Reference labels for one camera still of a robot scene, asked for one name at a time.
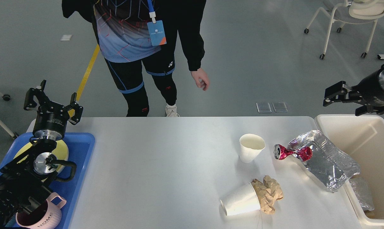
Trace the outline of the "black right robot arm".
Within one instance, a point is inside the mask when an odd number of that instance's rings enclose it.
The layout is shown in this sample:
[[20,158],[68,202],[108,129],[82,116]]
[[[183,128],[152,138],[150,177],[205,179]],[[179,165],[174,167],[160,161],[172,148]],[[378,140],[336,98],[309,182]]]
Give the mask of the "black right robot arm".
[[359,84],[350,87],[345,81],[326,88],[323,106],[332,103],[357,103],[361,107],[355,110],[355,116],[376,113],[384,114],[384,64],[380,69],[362,79]]

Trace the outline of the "person's hand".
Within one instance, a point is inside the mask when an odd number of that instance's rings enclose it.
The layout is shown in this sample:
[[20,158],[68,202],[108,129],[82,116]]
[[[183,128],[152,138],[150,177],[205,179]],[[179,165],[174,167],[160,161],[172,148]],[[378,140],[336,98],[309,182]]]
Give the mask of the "person's hand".
[[210,80],[206,71],[204,71],[203,68],[199,68],[196,71],[191,71],[190,73],[196,83],[196,86],[203,91],[207,91],[210,86]]

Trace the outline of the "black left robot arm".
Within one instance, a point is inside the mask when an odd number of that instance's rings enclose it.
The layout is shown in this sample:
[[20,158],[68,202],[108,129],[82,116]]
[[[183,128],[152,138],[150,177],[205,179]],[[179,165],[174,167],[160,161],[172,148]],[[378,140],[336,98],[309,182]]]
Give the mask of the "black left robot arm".
[[25,96],[24,109],[38,113],[31,147],[0,169],[0,229],[17,212],[34,212],[51,195],[53,181],[68,182],[76,174],[76,163],[58,159],[52,151],[64,138],[67,123],[80,122],[83,107],[76,93],[67,106],[51,101],[44,93],[45,85],[43,80]]

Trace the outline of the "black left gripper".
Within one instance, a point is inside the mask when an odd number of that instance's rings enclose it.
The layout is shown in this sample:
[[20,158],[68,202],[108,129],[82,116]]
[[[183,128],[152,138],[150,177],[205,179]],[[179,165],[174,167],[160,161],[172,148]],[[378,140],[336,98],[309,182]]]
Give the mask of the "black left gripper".
[[72,125],[80,122],[83,106],[76,101],[77,93],[74,92],[69,105],[54,109],[53,102],[44,92],[45,85],[46,80],[42,80],[40,86],[27,91],[24,110],[35,110],[38,114],[32,131],[35,138],[59,141],[65,136],[67,122]]

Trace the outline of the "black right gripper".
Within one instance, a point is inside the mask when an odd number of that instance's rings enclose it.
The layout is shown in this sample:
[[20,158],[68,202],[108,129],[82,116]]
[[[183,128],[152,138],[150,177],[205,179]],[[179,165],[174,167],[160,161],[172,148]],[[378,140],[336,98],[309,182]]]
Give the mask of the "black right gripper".
[[359,84],[350,87],[345,81],[325,89],[323,106],[332,103],[359,103],[363,106],[355,110],[355,116],[366,113],[384,114],[384,68],[362,79]]

